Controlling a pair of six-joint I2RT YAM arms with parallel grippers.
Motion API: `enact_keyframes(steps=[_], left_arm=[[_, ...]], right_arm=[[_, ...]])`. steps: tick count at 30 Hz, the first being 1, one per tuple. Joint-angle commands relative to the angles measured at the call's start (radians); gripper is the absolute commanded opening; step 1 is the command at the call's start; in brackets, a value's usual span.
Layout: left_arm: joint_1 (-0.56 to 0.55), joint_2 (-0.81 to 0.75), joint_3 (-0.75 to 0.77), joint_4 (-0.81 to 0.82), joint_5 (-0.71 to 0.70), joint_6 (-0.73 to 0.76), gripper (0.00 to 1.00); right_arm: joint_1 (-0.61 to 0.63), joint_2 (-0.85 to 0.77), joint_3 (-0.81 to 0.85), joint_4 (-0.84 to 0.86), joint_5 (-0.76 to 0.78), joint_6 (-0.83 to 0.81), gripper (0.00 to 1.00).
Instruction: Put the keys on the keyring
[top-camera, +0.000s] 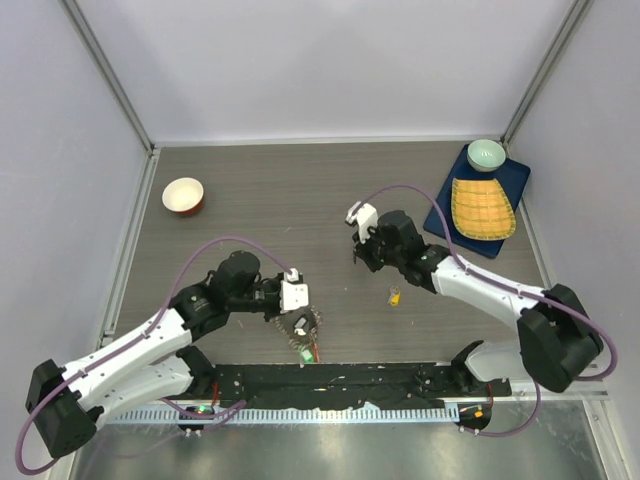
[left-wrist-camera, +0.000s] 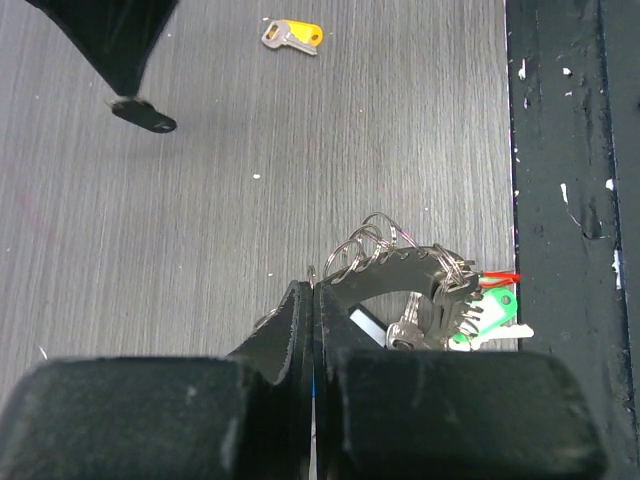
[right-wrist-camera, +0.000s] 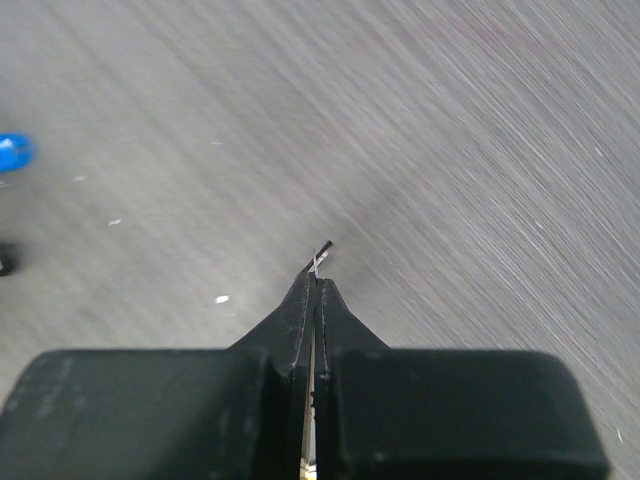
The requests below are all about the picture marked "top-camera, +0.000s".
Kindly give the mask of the large silver keyring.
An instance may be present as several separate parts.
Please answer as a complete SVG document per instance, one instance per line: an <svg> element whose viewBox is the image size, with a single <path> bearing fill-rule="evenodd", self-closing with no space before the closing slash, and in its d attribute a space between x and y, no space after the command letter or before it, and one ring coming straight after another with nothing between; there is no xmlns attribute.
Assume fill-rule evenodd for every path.
<svg viewBox="0 0 640 480"><path fill-rule="evenodd" d="M314 316L315 316L315 319L316 319L316 333L314 335L313 341L310 342L310 343L306 343L306 342L303 342L303 341L295 340L293 338L293 332L292 332L292 326L293 326L294 321L301 314L304 314L306 312L313 313ZM295 310L295 311L292 311L292 312L288 312L288 313L285 313L285 314L283 314L281 316L278 316L278 317L272 319L271 323L278 329L278 331L281 334L283 334L287 338L287 341L288 341L289 345L293 349L300 350L301 348L308 348L309 350L311 350L311 344L313 342L316 342L316 340L317 340L319 326L322 323L322 315L317 309L315 309L314 307L310 306L310 307L306 307L306 308L300 308L298 310Z"/></svg>

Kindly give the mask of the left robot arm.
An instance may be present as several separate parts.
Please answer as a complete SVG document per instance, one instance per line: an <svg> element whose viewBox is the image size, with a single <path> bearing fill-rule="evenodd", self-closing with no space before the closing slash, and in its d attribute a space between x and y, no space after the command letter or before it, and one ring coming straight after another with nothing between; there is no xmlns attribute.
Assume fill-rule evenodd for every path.
<svg viewBox="0 0 640 480"><path fill-rule="evenodd" d="M260 268L254 254L235 251L111 344L63 366L49 359L35 367L26 410L49 455L79 450L107 420L146 401L205 397L216 372L194 344L234 313L262 315L297 346L314 341L319 315L302 274L262 277Z"/></svg>

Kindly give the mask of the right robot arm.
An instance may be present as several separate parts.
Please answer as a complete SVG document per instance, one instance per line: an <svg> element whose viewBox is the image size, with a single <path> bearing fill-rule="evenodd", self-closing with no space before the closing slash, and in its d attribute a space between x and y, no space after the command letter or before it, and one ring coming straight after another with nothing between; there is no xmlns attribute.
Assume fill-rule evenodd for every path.
<svg viewBox="0 0 640 480"><path fill-rule="evenodd" d="M602 352L600 335L585 323L575 293L522 285L478 268L450 250L429 244L402 210L379 214L355 203L346 215L354 227L353 256L372 272L393 267L411 285L455 298L496 318L517 334L514 343L476 341L454 360L451 380L472 395L498 379L529 377L561 393Z"/></svg>

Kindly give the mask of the green key tag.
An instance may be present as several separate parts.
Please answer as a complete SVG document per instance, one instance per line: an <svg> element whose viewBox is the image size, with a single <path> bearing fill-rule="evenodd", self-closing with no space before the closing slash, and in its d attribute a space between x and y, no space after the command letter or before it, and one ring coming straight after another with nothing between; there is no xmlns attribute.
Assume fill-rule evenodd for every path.
<svg viewBox="0 0 640 480"><path fill-rule="evenodd" d="M312 364L315 362L314 354L308 348L301 348L298 353L302 364Z"/></svg>

